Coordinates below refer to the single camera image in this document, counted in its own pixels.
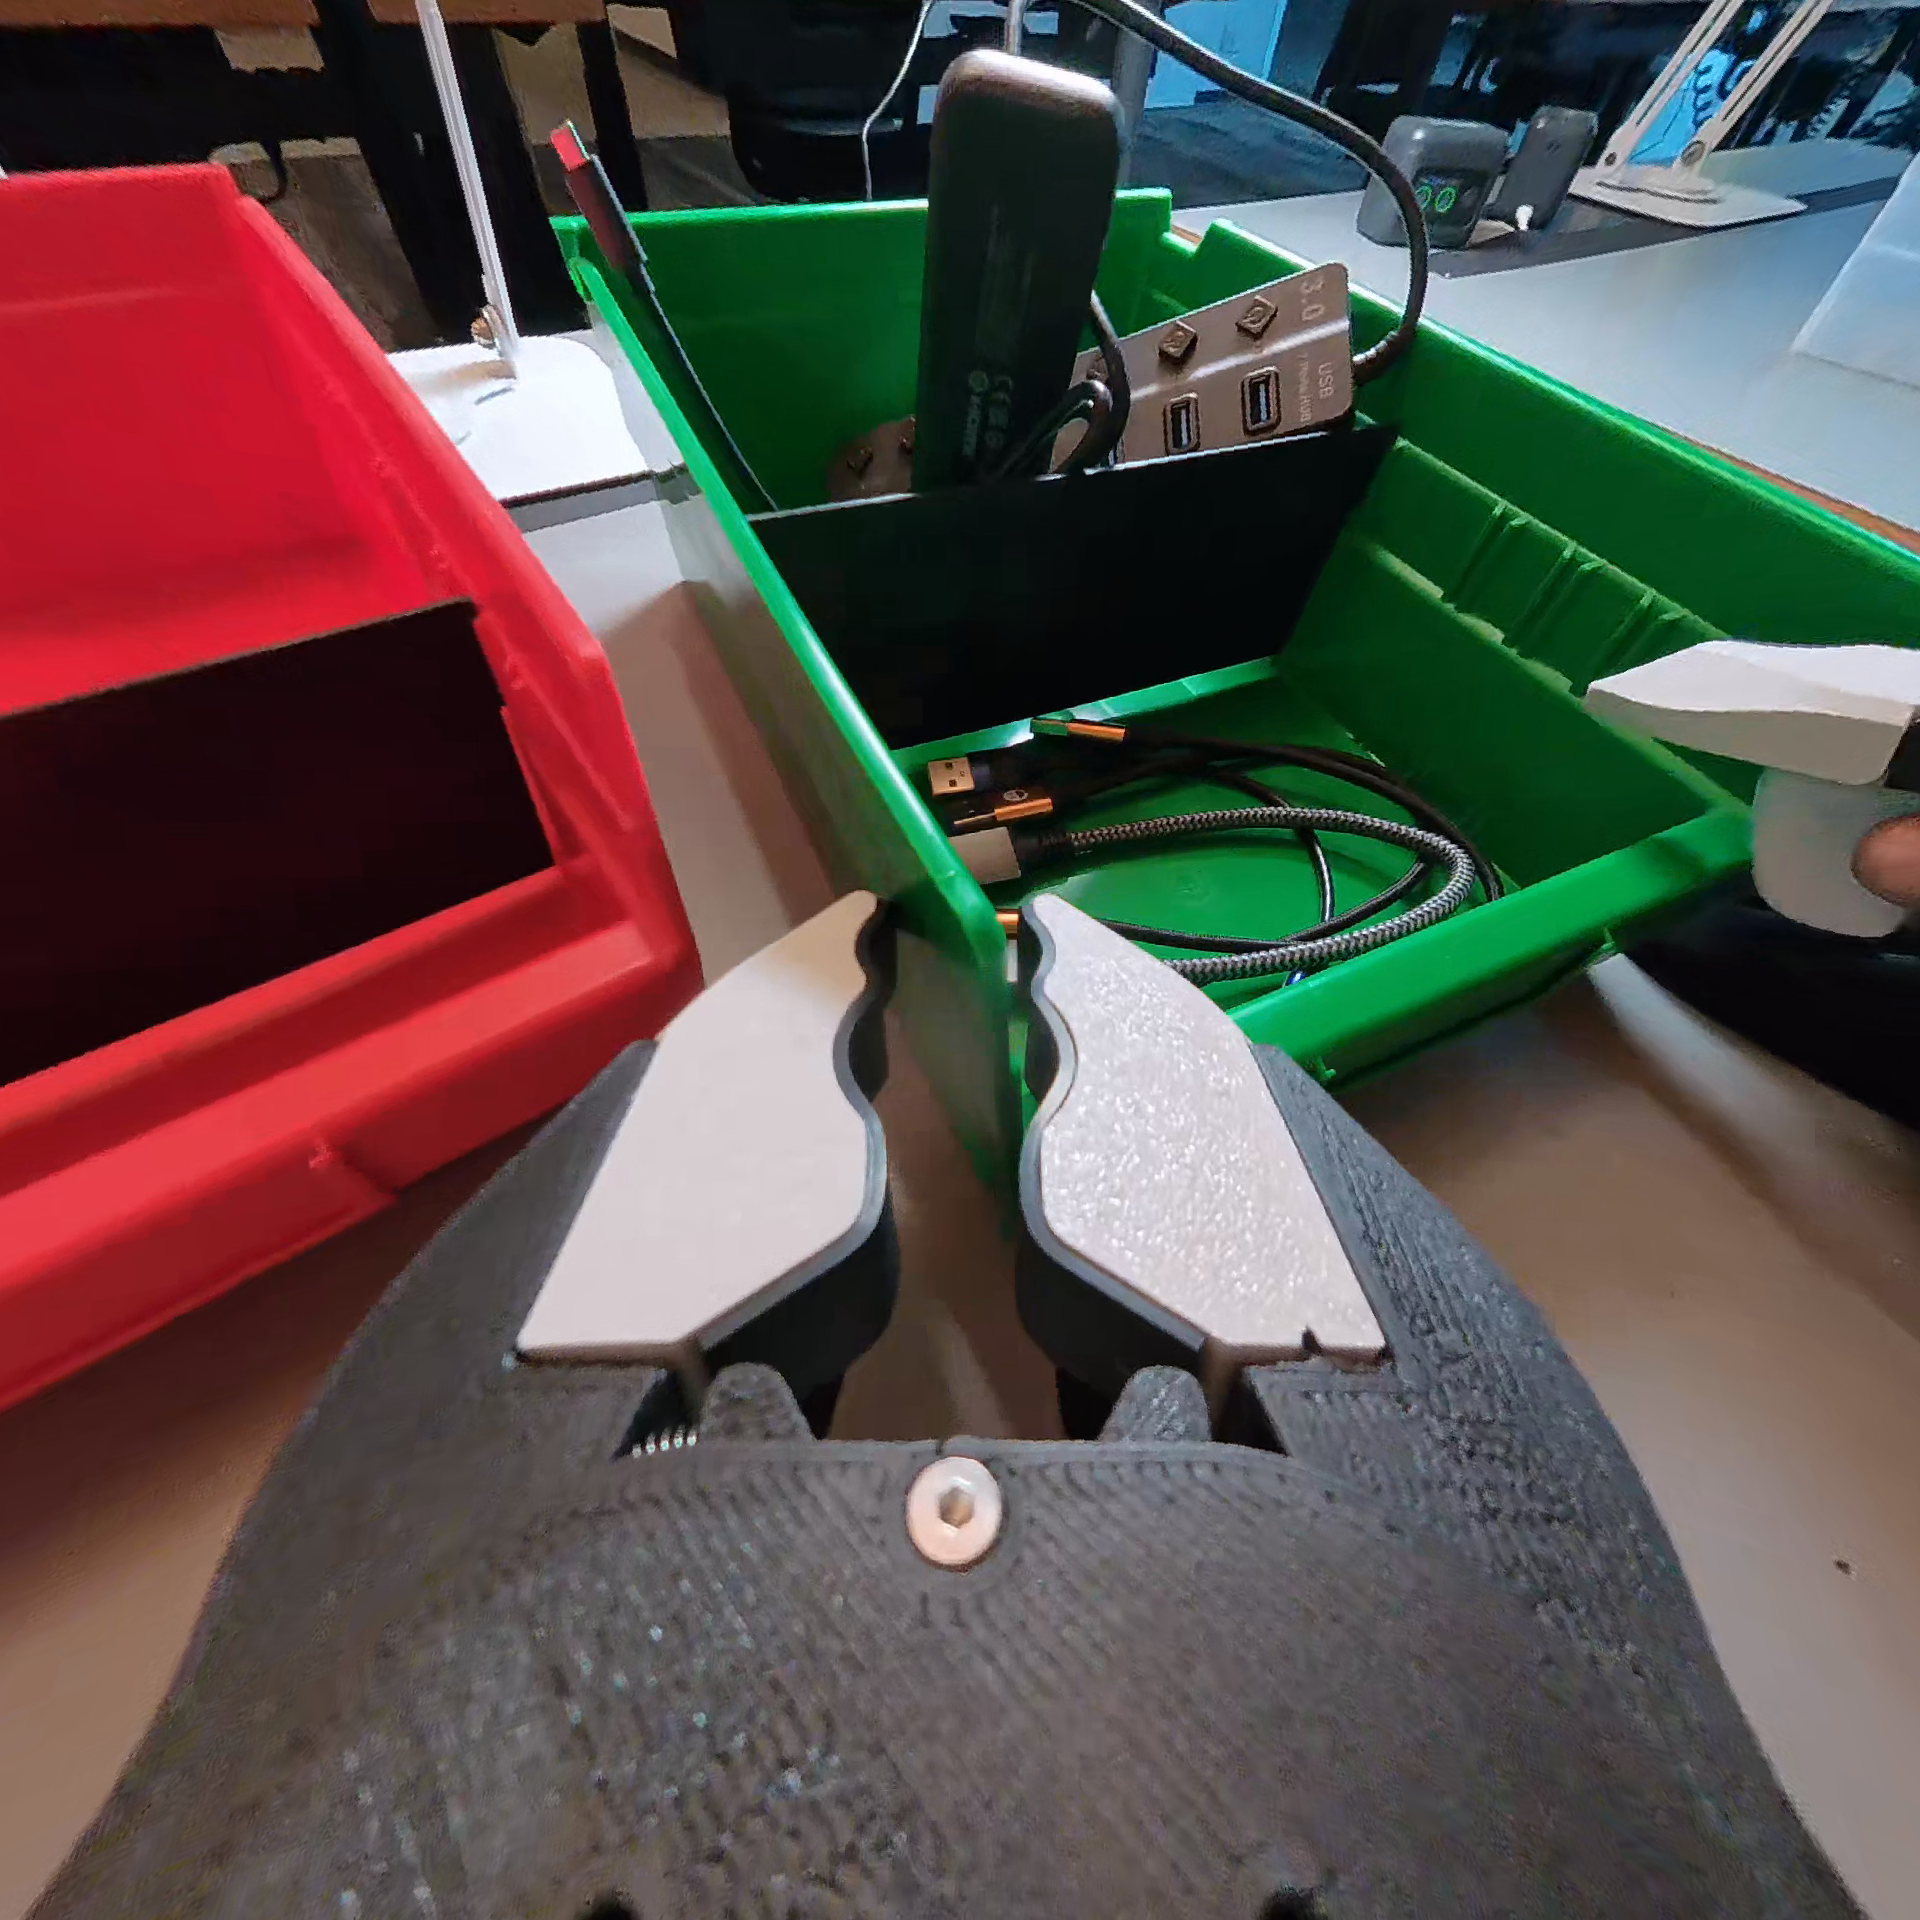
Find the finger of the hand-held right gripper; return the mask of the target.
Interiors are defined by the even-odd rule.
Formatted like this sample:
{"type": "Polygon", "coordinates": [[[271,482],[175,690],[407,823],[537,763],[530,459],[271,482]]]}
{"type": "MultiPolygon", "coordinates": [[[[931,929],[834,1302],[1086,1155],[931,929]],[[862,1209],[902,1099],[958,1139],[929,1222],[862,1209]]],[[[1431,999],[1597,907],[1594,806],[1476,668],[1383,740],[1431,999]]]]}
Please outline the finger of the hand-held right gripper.
{"type": "Polygon", "coordinates": [[[1587,711],[1771,772],[1917,787],[1914,648],[1703,641],[1594,681],[1587,711]]]}

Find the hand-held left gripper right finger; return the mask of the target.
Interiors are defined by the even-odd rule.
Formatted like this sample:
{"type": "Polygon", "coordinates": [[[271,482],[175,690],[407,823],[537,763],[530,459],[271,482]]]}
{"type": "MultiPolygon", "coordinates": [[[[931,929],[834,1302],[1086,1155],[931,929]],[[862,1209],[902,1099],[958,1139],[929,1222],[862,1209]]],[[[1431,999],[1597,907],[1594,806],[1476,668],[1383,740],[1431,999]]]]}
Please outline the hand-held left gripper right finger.
{"type": "Polygon", "coordinates": [[[1022,910],[1014,1302],[1068,1378],[1195,1378],[1387,1334],[1262,1049],[1170,964],[1061,897],[1022,910]]]}

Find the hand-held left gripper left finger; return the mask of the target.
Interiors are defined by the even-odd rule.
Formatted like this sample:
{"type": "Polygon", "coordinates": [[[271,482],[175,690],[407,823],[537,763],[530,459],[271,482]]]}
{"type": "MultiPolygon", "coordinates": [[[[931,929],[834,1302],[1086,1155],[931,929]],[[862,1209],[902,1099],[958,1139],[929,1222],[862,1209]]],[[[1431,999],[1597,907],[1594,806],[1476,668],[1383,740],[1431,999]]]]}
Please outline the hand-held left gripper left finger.
{"type": "Polygon", "coordinates": [[[517,1354],[844,1374],[887,1331],[897,1224],[878,1094],[892,905],[850,891],[678,1012],[527,1308],[517,1354]]]}

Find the green plastic bin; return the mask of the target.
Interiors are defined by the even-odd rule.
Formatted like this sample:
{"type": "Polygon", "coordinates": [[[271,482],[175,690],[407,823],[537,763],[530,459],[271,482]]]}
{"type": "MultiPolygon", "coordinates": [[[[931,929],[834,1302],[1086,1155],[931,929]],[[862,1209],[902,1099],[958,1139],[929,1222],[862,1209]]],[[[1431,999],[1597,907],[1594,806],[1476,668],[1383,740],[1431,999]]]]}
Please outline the green plastic bin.
{"type": "MultiPolygon", "coordinates": [[[[718,209],[636,222],[663,302],[780,513],[829,506],[833,455],[902,416],[922,343],[924,207],[718,209]]],[[[714,646],[833,878],[898,905],[905,1043],[981,1176],[1013,1180],[1022,1025],[989,897],[922,766],[1030,715],[884,745],[693,438],[604,280],[555,224],[593,322],[636,370],[691,482],[667,534],[714,646]]],[[[1535,999],[1606,952],[1778,1059],[1915,1126],[1915,937],[1761,932],[1697,905],[1743,890],[1755,776],[1620,736],[1591,681],[1714,638],[1915,646],[1915,556],[1426,322],[1359,395],[1396,446],[1274,656],[1097,703],[1165,730],[1365,755],[1505,880],[1495,904],[1300,986],[1223,992],[1326,1087],[1535,999]]]]}

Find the black usb hub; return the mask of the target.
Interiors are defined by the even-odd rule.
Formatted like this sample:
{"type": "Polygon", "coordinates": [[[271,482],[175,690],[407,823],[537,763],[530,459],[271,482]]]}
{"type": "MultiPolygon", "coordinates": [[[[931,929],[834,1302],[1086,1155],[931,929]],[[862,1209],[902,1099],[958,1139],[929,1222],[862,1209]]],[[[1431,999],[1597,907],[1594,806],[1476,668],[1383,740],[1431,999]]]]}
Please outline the black usb hub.
{"type": "Polygon", "coordinates": [[[947,71],[929,144],[913,489],[1039,470],[1113,222],[1109,84],[1003,50],[947,71]]]}

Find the red plastic bin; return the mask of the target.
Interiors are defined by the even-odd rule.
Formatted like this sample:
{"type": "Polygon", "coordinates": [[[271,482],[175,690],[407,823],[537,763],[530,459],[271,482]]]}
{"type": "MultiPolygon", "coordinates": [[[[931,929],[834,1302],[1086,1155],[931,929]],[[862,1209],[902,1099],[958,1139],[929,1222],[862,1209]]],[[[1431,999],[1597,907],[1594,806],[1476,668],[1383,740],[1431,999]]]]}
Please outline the red plastic bin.
{"type": "Polygon", "coordinates": [[[555,863],[5,1081],[2,1406],[381,1211],[702,988],[602,643],[215,166],[2,198],[2,711],[477,610],[555,863]]]}

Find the grey usb hub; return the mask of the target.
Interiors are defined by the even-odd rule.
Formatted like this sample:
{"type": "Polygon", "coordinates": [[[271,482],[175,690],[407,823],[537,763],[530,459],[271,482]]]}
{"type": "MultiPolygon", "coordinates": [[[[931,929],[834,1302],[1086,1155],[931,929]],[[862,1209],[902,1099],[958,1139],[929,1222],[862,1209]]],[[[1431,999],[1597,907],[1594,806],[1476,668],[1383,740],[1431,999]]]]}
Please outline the grey usb hub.
{"type": "Polygon", "coordinates": [[[1327,431],[1353,414],[1358,386],[1393,370],[1415,346],[1431,275],[1431,239],[1415,184],[1381,143],[1291,89],[1241,71],[1134,3],[1086,3],[1115,31],[1211,80],[1230,97],[1323,138],[1353,158],[1399,214],[1407,288],[1399,322],[1353,348],[1350,281],[1342,266],[1294,272],[1122,339],[1092,302],[1095,348],[1070,393],[1068,419],[1086,425],[1063,472],[1155,465],[1265,446],[1327,431]]]}

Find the white stand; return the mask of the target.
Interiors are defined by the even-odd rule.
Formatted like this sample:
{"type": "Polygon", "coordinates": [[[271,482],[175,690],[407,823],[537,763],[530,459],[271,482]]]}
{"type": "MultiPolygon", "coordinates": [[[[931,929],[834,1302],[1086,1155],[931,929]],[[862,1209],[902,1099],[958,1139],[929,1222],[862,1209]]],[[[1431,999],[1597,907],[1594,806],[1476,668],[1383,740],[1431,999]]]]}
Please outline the white stand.
{"type": "Polygon", "coordinates": [[[1572,198],[1693,231],[1844,207],[1899,158],[1852,135],[1905,6],[1701,6],[1572,198]]]}

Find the black bin divider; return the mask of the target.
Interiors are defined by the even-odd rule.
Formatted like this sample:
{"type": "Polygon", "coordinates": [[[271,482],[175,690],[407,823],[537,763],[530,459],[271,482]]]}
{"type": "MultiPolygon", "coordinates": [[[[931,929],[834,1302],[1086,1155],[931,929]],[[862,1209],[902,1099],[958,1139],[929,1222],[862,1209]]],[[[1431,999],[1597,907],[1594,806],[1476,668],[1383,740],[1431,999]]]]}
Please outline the black bin divider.
{"type": "Polygon", "coordinates": [[[30,1076],[543,874],[469,599],[2,726],[2,1070],[30,1076]]]}
{"type": "Polygon", "coordinates": [[[754,515],[887,747],[1287,648],[1393,423],[1138,467],[754,515]]]}

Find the dark grey charger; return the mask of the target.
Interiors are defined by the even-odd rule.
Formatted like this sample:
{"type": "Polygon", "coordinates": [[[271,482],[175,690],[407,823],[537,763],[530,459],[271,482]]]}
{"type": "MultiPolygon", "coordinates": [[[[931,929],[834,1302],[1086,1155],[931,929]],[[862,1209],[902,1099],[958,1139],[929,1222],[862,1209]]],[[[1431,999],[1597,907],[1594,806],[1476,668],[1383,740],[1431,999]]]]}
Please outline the dark grey charger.
{"type": "Polygon", "coordinates": [[[1513,234],[1543,231],[1563,207],[1596,130],[1596,112],[1563,105],[1535,111],[1505,170],[1487,220],[1513,234]]]}

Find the grey charger with display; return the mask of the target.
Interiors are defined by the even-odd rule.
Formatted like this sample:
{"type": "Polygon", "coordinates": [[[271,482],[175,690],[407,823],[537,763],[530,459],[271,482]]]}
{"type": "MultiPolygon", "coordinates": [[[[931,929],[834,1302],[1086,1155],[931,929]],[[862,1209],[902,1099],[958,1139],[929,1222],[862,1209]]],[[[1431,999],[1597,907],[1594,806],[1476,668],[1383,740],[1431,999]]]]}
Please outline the grey charger with display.
{"type": "Polygon", "coordinates": [[[1433,252],[1470,248],[1509,158],[1510,134],[1475,120],[1401,114],[1383,154],[1407,178],[1433,252]]]}

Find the black card red tab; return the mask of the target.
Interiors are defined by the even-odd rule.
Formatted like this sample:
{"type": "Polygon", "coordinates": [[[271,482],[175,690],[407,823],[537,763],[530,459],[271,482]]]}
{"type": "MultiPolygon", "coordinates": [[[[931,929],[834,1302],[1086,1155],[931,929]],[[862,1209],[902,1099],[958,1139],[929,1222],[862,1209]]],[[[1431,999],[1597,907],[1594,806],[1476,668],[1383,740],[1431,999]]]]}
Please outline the black card red tab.
{"type": "Polygon", "coordinates": [[[550,146],[561,160],[566,193],[604,258],[604,280],[612,288],[619,310],[629,316],[636,340],[646,361],[659,370],[682,419],[711,455],[735,506],[742,513],[773,513],[778,508],[773,494],[756,478],[729,425],[714,407],[706,385],[665,313],[646,256],[629,210],[609,178],[605,166],[588,148],[572,122],[553,129],[550,146]]]}

